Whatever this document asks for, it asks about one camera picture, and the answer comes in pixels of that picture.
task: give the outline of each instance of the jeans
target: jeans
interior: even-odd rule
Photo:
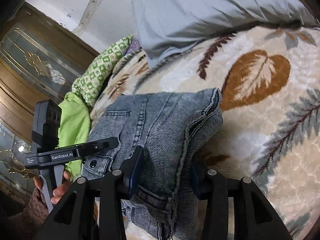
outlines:
[[[137,145],[143,146],[138,190],[131,200],[122,200],[123,215],[157,239],[194,239],[197,199],[189,182],[191,159],[221,127],[220,102],[218,89],[120,96],[88,138],[116,137],[119,145],[87,156],[83,176],[103,177],[130,158]]]

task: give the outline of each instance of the jeans button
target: jeans button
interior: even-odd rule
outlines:
[[[90,167],[94,168],[97,165],[97,161],[93,160],[92,162],[90,162]]]

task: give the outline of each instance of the floral blanket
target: floral blanket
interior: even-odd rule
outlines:
[[[252,177],[303,239],[320,215],[319,46],[318,30],[257,26],[202,42],[154,71],[142,50],[113,69],[93,125],[120,94],[220,88],[223,127],[197,156],[226,177]],[[199,234],[204,210],[199,203]],[[151,239],[139,230],[130,224],[127,238]]]

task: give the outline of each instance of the person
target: person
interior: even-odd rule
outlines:
[[[71,174],[63,172],[64,182],[53,191],[52,204],[57,204],[62,196],[70,188],[72,182],[69,180]],[[39,177],[33,178],[35,190],[32,193],[28,206],[22,213],[7,217],[0,204],[0,228],[1,235],[11,240],[32,240],[39,227],[48,216],[48,208],[42,194],[42,183]]]

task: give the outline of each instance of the white wall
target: white wall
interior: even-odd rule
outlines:
[[[131,0],[26,0],[102,52],[135,33]]]

